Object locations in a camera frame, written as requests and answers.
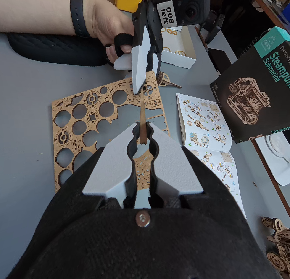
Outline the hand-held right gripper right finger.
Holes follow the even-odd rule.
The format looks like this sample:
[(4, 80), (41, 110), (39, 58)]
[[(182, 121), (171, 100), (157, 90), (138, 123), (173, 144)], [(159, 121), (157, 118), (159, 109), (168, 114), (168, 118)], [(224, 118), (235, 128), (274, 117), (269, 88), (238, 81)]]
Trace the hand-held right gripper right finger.
[(147, 137), (153, 155), (148, 198), (151, 208), (163, 208), (181, 195), (203, 193), (182, 146), (151, 122), (147, 122)]

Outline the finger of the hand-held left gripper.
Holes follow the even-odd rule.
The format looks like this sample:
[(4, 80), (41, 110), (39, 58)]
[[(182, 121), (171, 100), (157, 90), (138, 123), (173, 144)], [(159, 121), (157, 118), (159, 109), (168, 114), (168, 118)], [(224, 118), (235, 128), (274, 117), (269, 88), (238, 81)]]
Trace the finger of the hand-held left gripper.
[(114, 62), (116, 70), (131, 70), (133, 93), (137, 95), (146, 80), (147, 55), (150, 51), (150, 37), (144, 25), (142, 44), (132, 48), (131, 53), (125, 53)]
[(147, 72), (160, 72), (161, 52), (157, 52), (156, 46), (152, 45), (147, 54)]

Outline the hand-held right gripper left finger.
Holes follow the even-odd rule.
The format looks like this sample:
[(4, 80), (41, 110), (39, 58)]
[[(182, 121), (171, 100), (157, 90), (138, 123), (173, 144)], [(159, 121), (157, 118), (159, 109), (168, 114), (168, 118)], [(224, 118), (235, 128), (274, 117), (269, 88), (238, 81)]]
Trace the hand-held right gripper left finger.
[(100, 155), (82, 193), (115, 198), (121, 208), (134, 208), (137, 176), (133, 156), (137, 152), (139, 123), (135, 122), (108, 143)]

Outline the wooden stick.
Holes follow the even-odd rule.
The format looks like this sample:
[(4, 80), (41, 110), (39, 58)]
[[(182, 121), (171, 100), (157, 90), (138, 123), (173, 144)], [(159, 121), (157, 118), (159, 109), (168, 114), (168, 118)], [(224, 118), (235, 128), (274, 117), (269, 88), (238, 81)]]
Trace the wooden stick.
[(143, 86), (141, 86), (140, 91), (140, 144), (147, 144), (147, 126), (146, 126), (146, 113), (145, 113), (145, 103), (144, 103), (144, 92)]

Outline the person's left forearm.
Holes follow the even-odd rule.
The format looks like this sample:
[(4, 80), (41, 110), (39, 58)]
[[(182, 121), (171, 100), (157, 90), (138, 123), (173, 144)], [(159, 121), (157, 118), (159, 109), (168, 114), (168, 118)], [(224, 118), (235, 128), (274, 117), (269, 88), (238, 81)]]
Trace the person's left forearm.
[(0, 32), (75, 35), (70, 0), (0, 0)]

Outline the dark model kit box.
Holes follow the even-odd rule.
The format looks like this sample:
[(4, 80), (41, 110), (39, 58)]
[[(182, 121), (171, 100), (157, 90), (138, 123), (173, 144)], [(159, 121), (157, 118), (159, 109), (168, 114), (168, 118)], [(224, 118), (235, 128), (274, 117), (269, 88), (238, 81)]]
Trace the dark model kit box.
[(273, 27), (210, 87), (236, 143), (288, 131), (288, 32)]

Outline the wooden vehicle model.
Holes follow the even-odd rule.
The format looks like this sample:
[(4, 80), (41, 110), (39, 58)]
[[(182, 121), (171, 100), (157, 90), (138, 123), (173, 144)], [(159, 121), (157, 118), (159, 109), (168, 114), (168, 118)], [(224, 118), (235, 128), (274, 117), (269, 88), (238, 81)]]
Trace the wooden vehicle model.
[(285, 227), (278, 218), (263, 217), (262, 223), (274, 233), (267, 239), (275, 245), (274, 251), (267, 251), (266, 255), (272, 266), (282, 278), (290, 278), (290, 229)]

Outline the person's left hand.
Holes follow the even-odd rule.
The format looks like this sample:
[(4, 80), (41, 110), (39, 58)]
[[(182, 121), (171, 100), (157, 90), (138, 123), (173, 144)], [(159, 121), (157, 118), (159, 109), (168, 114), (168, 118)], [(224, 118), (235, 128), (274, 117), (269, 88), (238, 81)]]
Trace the person's left hand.
[(132, 19), (107, 0), (83, 0), (83, 16), (88, 33), (106, 47), (108, 60), (118, 59), (114, 38), (121, 33), (134, 35)]

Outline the small wooden gear assembly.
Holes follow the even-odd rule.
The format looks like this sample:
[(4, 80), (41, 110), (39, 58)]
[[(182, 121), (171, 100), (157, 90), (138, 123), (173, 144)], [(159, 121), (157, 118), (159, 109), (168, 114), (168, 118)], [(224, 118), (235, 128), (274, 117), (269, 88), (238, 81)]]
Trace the small wooden gear assembly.
[(169, 76), (162, 71), (160, 71), (157, 75), (157, 84), (161, 87), (174, 86), (176, 88), (182, 88), (181, 86), (172, 83), (169, 79)]

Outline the white cardboard box tray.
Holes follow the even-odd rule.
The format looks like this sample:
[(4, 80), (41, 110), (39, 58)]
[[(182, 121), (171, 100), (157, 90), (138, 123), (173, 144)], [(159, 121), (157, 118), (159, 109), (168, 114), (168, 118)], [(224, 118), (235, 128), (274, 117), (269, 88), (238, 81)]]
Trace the white cardboard box tray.
[[(171, 52), (162, 51), (161, 61), (178, 67), (190, 69), (196, 61), (193, 42), (187, 26), (171, 27), (177, 35), (169, 34), (166, 29), (161, 30), (163, 47), (168, 47)], [(181, 56), (175, 51), (184, 51), (187, 56)]]

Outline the instruction booklet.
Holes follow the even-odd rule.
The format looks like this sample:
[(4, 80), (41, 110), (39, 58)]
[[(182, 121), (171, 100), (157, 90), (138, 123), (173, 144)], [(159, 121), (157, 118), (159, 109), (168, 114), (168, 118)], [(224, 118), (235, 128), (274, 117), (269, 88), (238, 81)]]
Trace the instruction booklet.
[(236, 163), (229, 152), (232, 137), (218, 104), (181, 93), (176, 98), (183, 146), (222, 181), (246, 218)]

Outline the thin brown pencil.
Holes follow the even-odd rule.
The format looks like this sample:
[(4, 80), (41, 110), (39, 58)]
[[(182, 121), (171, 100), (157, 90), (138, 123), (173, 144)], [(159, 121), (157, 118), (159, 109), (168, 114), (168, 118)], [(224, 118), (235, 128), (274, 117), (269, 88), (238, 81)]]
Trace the thin brown pencil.
[(208, 46), (205, 43), (205, 40), (204, 40), (204, 38), (203, 38), (203, 36), (202, 36), (202, 34), (201, 34), (201, 32), (200, 32), (200, 30), (199, 30), (199, 28), (197, 26), (195, 26), (195, 30), (196, 30), (196, 32), (197, 32), (197, 34), (198, 34), (198, 36), (199, 36), (199, 38), (200, 38), (200, 40), (201, 40), (201, 42), (203, 44), (203, 46), (204, 46), (204, 48), (205, 48), (208, 56), (209, 56), (210, 55), (210, 52), (209, 52)]

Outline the black flat pad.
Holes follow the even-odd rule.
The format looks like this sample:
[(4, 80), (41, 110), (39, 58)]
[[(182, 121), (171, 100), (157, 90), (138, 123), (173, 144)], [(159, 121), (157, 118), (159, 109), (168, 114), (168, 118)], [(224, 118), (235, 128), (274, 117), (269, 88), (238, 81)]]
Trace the black flat pad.
[(231, 61), (223, 50), (208, 48), (209, 58), (220, 74), (224, 73), (231, 65)]

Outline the black wristband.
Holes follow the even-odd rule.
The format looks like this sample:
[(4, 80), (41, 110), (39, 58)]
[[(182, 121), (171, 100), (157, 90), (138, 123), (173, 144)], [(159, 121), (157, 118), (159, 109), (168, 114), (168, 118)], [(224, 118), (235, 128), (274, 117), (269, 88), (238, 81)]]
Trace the black wristband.
[(70, 11), (75, 34), (82, 38), (90, 38), (85, 25), (83, 0), (70, 0)]

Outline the black wrist rest pad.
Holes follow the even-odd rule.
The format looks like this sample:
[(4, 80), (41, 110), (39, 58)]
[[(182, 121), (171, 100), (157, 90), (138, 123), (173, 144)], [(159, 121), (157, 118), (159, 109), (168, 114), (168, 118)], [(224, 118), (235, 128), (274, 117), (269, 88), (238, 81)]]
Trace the black wrist rest pad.
[(40, 62), (98, 67), (108, 63), (106, 50), (96, 38), (66, 35), (7, 33), (19, 55)]

